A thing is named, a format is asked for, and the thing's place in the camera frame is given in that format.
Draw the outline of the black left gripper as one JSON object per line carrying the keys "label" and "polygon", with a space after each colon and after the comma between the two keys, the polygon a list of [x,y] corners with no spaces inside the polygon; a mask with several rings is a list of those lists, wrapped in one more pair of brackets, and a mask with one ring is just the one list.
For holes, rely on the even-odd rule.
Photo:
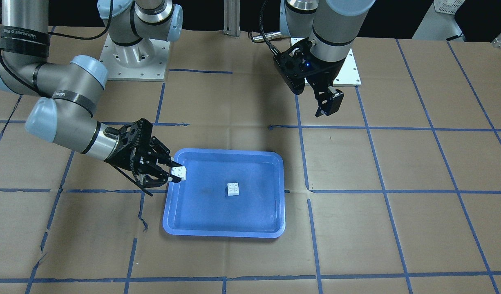
{"label": "black left gripper", "polygon": [[301,94],[305,82],[309,83],[318,102],[316,117],[330,116],[338,112],[344,98],[344,93],[334,88],[334,79],[340,72],[347,53],[338,61],[324,61],[311,52],[315,46],[315,40],[304,38],[285,51],[273,48],[273,62],[294,94]]}

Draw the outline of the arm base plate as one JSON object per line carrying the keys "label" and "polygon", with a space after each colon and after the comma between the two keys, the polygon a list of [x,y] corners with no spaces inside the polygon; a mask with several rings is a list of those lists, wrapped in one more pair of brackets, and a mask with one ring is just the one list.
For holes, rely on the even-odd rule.
{"label": "arm base plate", "polygon": [[172,43],[144,38],[121,47],[108,36],[99,61],[108,69],[110,81],[164,82]]}
{"label": "arm base plate", "polygon": [[334,78],[334,87],[356,87],[362,84],[353,50],[350,46],[348,49],[349,52],[344,59],[340,72],[337,74],[336,78]]}

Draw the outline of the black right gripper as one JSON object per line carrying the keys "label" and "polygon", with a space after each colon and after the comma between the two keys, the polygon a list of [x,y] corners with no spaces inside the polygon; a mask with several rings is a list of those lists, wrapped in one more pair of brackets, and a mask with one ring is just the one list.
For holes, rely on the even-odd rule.
{"label": "black right gripper", "polygon": [[129,179],[140,189],[161,187],[168,182],[179,183],[181,177],[163,169],[183,166],[170,156],[170,149],[152,135],[153,124],[147,119],[115,129],[105,128],[104,134],[116,139],[116,146],[105,162],[118,171],[131,172]]}

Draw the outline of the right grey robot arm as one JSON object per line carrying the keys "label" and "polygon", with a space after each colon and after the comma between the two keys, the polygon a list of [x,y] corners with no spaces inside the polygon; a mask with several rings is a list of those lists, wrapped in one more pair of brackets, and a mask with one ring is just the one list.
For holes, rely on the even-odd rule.
{"label": "right grey robot arm", "polygon": [[[0,89],[39,97],[25,128],[47,142],[111,165],[141,190],[185,180],[186,168],[139,119],[120,129],[97,121],[95,113],[108,80],[105,64],[78,55],[67,65],[47,61],[50,32],[46,0],[3,0],[0,26]],[[142,67],[156,61],[151,40],[177,41],[183,8],[170,0],[100,0],[104,33],[118,65]]]}

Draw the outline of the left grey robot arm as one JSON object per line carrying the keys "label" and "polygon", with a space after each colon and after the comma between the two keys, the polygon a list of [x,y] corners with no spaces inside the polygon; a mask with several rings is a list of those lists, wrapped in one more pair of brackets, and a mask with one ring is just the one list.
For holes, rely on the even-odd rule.
{"label": "left grey robot arm", "polygon": [[344,93],[334,87],[373,0],[282,0],[280,33],[300,40],[285,51],[269,41],[273,63],[295,95],[308,83],[318,103],[316,117],[338,112]]}

